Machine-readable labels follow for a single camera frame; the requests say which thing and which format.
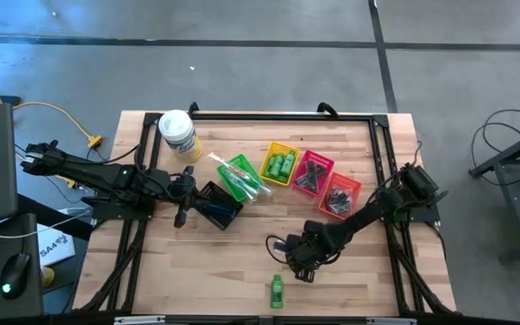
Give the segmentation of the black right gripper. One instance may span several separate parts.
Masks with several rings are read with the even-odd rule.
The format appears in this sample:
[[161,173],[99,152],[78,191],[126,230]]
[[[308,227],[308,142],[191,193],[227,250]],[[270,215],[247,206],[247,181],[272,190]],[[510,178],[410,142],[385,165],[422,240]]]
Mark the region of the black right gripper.
[[274,241],[274,250],[286,254],[286,262],[297,280],[312,283],[316,269],[338,260],[338,253],[320,240],[320,232],[325,227],[321,222],[309,220],[304,223],[301,235],[289,234],[286,241]]

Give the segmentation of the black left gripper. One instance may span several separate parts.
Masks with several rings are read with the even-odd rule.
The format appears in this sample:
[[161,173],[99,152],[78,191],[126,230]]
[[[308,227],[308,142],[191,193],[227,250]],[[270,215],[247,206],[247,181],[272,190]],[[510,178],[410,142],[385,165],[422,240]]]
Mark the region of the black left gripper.
[[[185,174],[174,173],[165,179],[162,200],[174,204],[205,204],[207,196],[196,188],[196,180],[191,176],[194,167],[188,165],[184,169]],[[182,228],[186,223],[187,211],[179,207],[174,217],[175,228]]]

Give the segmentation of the red toothbrush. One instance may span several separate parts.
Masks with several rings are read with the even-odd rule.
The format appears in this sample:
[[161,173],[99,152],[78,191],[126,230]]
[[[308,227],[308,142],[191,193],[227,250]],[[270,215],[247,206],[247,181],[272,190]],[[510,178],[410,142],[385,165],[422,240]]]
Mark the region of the red toothbrush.
[[244,180],[251,180],[251,176],[249,173],[245,172],[244,170],[236,167],[234,164],[220,158],[214,153],[209,153],[208,158],[219,162],[220,164],[224,165],[229,171],[237,175],[238,177],[244,179]]

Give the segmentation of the black plastic basket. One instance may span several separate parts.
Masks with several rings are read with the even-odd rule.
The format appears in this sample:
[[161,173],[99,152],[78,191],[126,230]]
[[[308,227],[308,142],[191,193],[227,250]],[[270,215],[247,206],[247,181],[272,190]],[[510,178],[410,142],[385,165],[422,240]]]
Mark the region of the black plastic basket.
[[[242,210],[243,204],[236,201],[230,193],[223,190],[219,185],[217,185],[213,181],[209,181],[200,192],[209,197],[209,203],[200,205],[195,209],[200,213],[200,215],[206,218],[214,226],[216,226],[222,231],[226,230],[229,227],[229,225],[235,220],[239,212]],[[208,206],[210,203],[232,206],[236,210],[234,217],[215,218],[213,215],[210,215],[205,209],[205,206]]]

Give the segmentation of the Lysol wipes canister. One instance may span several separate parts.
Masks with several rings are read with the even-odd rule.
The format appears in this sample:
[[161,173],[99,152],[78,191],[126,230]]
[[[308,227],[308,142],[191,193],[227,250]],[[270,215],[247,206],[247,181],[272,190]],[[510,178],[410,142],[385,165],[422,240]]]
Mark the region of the Lysol wipes canister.
[[158,129],[177,159],[193,163],[200,158],[200,139],[186,112],[171,110],[164,113],[158,121]]

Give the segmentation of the green plastic basket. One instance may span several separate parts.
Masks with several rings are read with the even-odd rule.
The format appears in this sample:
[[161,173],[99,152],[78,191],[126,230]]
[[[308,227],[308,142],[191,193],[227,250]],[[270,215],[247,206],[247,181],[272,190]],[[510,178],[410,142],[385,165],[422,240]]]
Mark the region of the green plastic basket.
[[[249,173],[252,177],[254,177],[258,180],[261,180],[258,173],[255,171],[254,167],[252,166],[252,164],[247,160],[247,158],[243,154],[240,154],[240,155],[236,156],[235,158],[232,158],[231,160],[226,160],[226,161],[234,164],[236,167]],[[226,170],[227,170],[227,168],[224,165],[219,163],[219,167],[217,168],[218,174],[219,174],[220,178],[222,179],[222,181],[227,185],[227,188],[228,188],[229,192],[232,194],[232,196],[234,197],[234,199],[238,202],[242,202],[245,200],[251,201],[246,198],[245,194],[242,191],[228,186],[228,183],[226,182],[225,177],[222,175],[222,172],[226,171]]]

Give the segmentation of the orange plastic basket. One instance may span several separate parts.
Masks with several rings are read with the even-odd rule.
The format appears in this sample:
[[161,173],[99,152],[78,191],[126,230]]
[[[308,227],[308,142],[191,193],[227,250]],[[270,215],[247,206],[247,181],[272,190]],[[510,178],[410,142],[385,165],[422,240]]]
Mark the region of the orange plastic basket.
[[320,199],[319,210],[344,220],[356,211],[361,183],[348,176],[333,172]]

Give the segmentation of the red plastic basket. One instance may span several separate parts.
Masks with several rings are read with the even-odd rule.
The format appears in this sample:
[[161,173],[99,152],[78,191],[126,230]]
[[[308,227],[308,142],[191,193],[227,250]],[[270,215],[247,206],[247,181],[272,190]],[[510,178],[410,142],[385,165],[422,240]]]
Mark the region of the red plastic basket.
[[[316,184],[309,183],[306,180],[306,163],[308,161],[314,161],[316,164],[322,165],[326,168],[325,173],[319,177]],[[314,151],[307,150],[303,154],[300,162],[298,163],[296,171],[294,172],[292,177],[292,186],[300,192],[303,192],[312,197],[316,197],[324,191],[327,180],[333,170],[333,166],[334,161],[330,158],[327,158],[319,153],[315,153]]]

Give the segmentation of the yellow plastic basket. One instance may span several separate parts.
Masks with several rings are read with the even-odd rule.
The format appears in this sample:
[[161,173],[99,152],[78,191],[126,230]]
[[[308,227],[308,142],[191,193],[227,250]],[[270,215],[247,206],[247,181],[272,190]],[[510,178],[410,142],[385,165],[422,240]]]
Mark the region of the yellow plastic basket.
[[[291,174],[290,174],[290,179],[289,179],[289,182],[288,183],[281,183],[279,182],[277,179],[271,177],[271,178],[267,178],[264,176],[264,172],[265,172],[265,168],[266,168],[266,165],[268,163],[268,160],[269,158],[271,157],[271,155],[276,155],[278,153],[282,153],[283,154],[283,158],[285,159],[286,155],[289,153],[290,150],[294,150],[295,151],[295,162],[294,162],[294,165],[292,167],[292,171],[291,171]],[[295,148],[293,146],[290,146],[288,144],[283,144],[283,143],[279,143],[279,142],[271,142],[268,146],[268,149],[267,149],[267,152],[265,154],[265,158],[262,162],[262,165],[261,165],[261,168],[260,168],[260,177],[265,180],[265,181],[271,181],[275,184],[278,184],[278,185],[283,185],[283,186],[288,186],[290,183],[291,183],[291,179],[292,179],[292,176],[293,176],[293,172],[294,172],[294,169],[295,169],[295,164],[299,161],[299,156],[300,156],[300,150],[298,148]]]

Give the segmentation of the white printed paper box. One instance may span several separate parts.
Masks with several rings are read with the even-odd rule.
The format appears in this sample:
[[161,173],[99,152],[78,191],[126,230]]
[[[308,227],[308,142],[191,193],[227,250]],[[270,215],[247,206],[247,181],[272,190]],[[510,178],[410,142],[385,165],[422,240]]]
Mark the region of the white printed paper box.
[[73,237],[54,228],[38,224],[40,266],[50,266],[76,254]]

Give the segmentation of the dark side desk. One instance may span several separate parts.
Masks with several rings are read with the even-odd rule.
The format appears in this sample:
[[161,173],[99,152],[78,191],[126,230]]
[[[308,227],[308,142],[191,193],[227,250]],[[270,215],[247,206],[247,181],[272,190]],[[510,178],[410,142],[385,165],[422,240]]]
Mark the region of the dark side desk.
[[0,293],[0,319],[40,316],[43,296],[40,276],[36,218],[32,214],[0,223],[0,273],[12,255],[25,253],[31,257],[27,284],[22,295],[7,300]]

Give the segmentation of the black computer mouse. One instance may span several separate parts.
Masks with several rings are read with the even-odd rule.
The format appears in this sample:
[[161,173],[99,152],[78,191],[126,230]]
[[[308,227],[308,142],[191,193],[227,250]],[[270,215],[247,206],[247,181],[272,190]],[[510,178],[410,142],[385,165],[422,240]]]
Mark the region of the black computer mouse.
[[12,300],[23,294],[30,263],[31,257],[25,253],[7,259],[0,273],[0,293],[4,299]]

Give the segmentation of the grey metal bracket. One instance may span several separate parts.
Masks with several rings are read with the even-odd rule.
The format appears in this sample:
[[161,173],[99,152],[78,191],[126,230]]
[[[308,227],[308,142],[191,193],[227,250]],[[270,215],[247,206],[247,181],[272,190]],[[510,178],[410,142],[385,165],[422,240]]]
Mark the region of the grey metal bracket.
[[366,325],[418,325],[418,323],[416,319],[369,317],[366,319]]
[[144,315],[116,317],[113,325],[163,325],[164,323],[164,315]]

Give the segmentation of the black aluminium table frame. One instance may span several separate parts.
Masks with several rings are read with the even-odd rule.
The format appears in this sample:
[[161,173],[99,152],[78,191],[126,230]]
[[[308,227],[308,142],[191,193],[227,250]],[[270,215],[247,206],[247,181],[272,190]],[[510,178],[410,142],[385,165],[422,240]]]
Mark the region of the black aluminium table frame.
[[[244,155],[260,168],[271,143],[329,157],[335,171],[359,181],[359,202],[390,172],[415,158],[416,135],[407,114],[198,112],[195,124],[205,153]],[[298,281],[266,251],[272,236],[300,233],[308,219],[326,222],[316,198],[292,186],[247,203],[219,230],[196,212],[175,228],[177,209],[159,203],[147,224],[136,277],[135,314],[272,315],[271,282],[283,279],[280,315],[395,316],[396,277],[385,226],[359,231],[340,259],[323,266],[312,283]]]

